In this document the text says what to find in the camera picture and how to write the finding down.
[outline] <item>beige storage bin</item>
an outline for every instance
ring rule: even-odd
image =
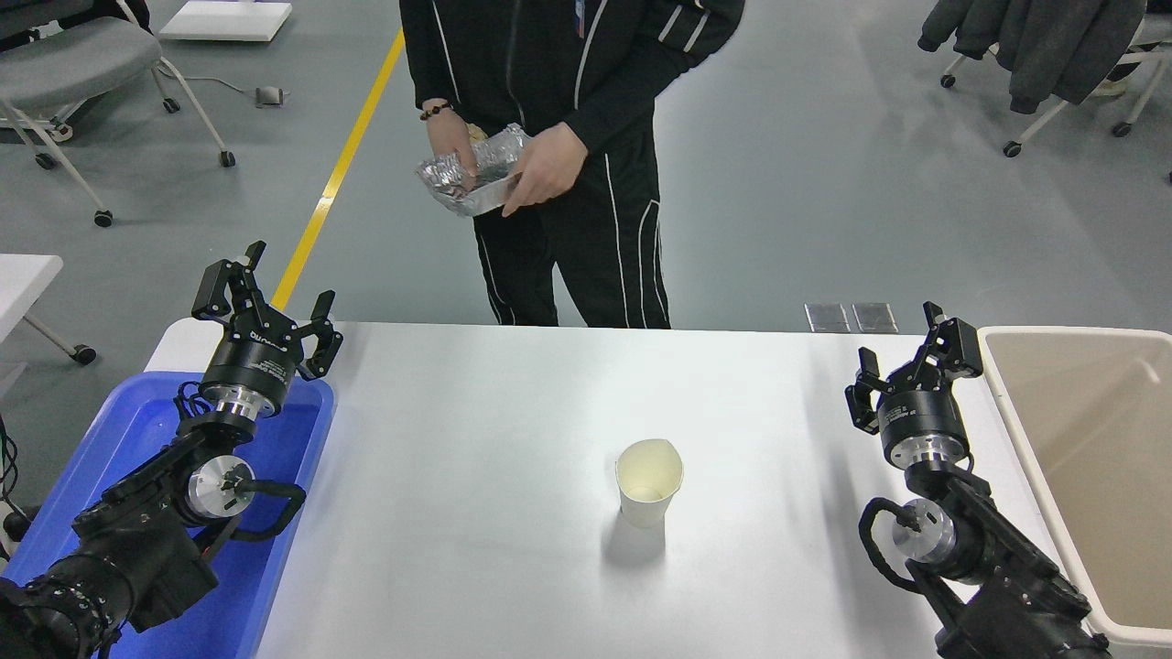
[[[986,376],[1088,618],[1172,648],[1172,337],[986,327]],[[1172,650],[1145,657],[1172,657]]]

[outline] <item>blue plastic bin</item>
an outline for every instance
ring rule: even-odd
[[[118,385],[45,502],[4,576],[20,585],[77,548],[73,518],[175,437],[172,398],[202,373],[150,372]],[[334,394],[321,380],[295,380],[281,413],[258,420],[257,437],[236,450],[258,478],[309,488],[333,419]],[[241,528],[270,525],[285,502],[259,496]],[[219,586],[171,620],[142,634],[130,625],[114,646],[116,659],[251,659],[260,644],[281,570],[301,516],[263,543],[229,542],[212,561]]]

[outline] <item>white paper cup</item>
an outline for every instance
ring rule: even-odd
[[[614,464],[622,516],[634,526],[663,519],[683,481],[683,461],[667,440],[643,440],[627,447]]]

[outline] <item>yellow floor line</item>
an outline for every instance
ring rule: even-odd
[[[277,292],[273,294],[270,304],[278,310],[284,311],[285,305],[289,301],[289,295],[293,294],[293,287],[297,286],[297,280],[301,277],[301,271],[305,270],[305,264],[309,259],[309,252],[313,250],[314,243],[318,242],[318,235],[321,233],[322,225],[326,224],[326,216],[329,215],[329,209],[334,205],[338,189],[342,186],[342,181],[346,179],[346,172],[350,169],[354,154],[357,152],[359,145],[362,143],[362,136],[366,135],[366,129],[370,124],[370,117],[374,116],[374,110],[379,107],[379,100],[382,98],[382,91],[390,79],[390,72],[395,68],[395,62],[398,60],[398,54],[402,50],[403,30],[400,29],[395,36],[395,42],[391,43],[390,50],[387,53],[387,59],[382,62],[379,76],[375,79],[374,84],[370,86],[370,93],[367,94],[362,111],[359,113],[359,118],[354,122],[354,128],[350,129],[350,136],[346,140],[346,145],[342,147],[342,154],[338,156],[338,164],[334,165],[334,171],[329,175],[326,189],[321,192],[321,198],[318,199],[318,208],[314,209],[313,215],[309,217],[309,224],[305,227],[305,232],[301,235],[301,239],[293,251],[293,257],[289,259],[288,266],[285,267],[281,283],[277,285]]]

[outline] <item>office chair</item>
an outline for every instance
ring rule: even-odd
[[[163,95],[163,108],[168,113],[176,113],[179,104],[168,96],[159,77],[159,67],[164,67],[178,81],[219,147],[220,165],[236,165],[236,156],[224,145],[179,69],[163,56],[158,40],[138,27],[125,0],[117,1],[129,22],[103,16],[0,54],[0,114],[4,114],[21,141],[36,154],[39,165],[54,169],[60,163],[66,168],[97,205],[94,224],[103,227],[114,224],[114,215],[86,183],[56,141],[39,122],[29,120],[26,110],[91,98],[149,70]],[[89,9],[91,5],[93,0],[0,1],[0,39],[74,15]],[[21,128],[21,122],[36,133],[49,150],[48,154],[38,149]]]
[[[1132,109],[1131,114],[1127,116],[1127,118],[1115,124],[1115,127],[1111,129],[1111,134],[1115,135],[1116,137],[1124,137],[1129,133],[1131,133],[1131,125],[1136,122],[1136,120],[1139,117],[1139,113],[1143,111],[1144,106],[1146,106],[1147,101],[1152,97],[1152,91],[1154,90],[1156,84],[1159,83],[1160,79],[1164,76],[1164,72],[1168,67],[1168,59],[1172,57],[1172,50],[1163,50],[1161,47],[1172,43],[1172,18],[1168,18],[1166,15],[1153,15],[1153,14],[1145,15],[1143,21],[1139,23],[1139,28],[1136,29],[1136,34],[1134,36],[1132,36],[1131,43],[1132,46],[1136,46],[1137,43],[1142,43],[1145,46],[1154,45],[1154,48],[1152,48],[1151,50],[1125,53],[1122,57],[1119,57],[1119,61],[1116,63],[1117,67],[1125,64],[1138,64],[1142,62],[1150,62],[1150,61],[1158,62],[1158,64],[1156,68],[1156,73],[1152,75],[1151,81],[1147,83],[1147,87],[1142,93],[1139,101],[1136,103],[1136,107]],[[996,43],[989,47],[989,54],[994,56],[997,54]],[[943,74],[941,74],[940,86],[943,87],[945,89],[950,89],[954,84],[956,84],[956,75],[955,75],[956,70],[961,67],[965,60],[968,59],[969,57],[966,55],[959,55],[955,60],[953,60],[953,62],[948,66],[948,68],[945,69]],[[1031,123],[1029,128],[1022,131],[1021,135],[1018,135],[1015,140],[1006,142],[1006,145],[1002,147],[1001,152],[1004,154],[1007,158],[1016,157],[1018,154],[1021,154],[1022,147],[1027,142],[1029,142],[1029,140],[1034,137],[1034,135],[1036,135],[1037,131],[1042,130],[1042,127],[1049,123],[1050,120],[1057,116],[1058,113],[1065,109],[1069,104],[1070,104],[1069,101],[1059,98],[1057,103],[1051,106],[1050,109],[1048,109],[1045,113],[1042,114],[1042,116],[1035,120],[1034,123]]]

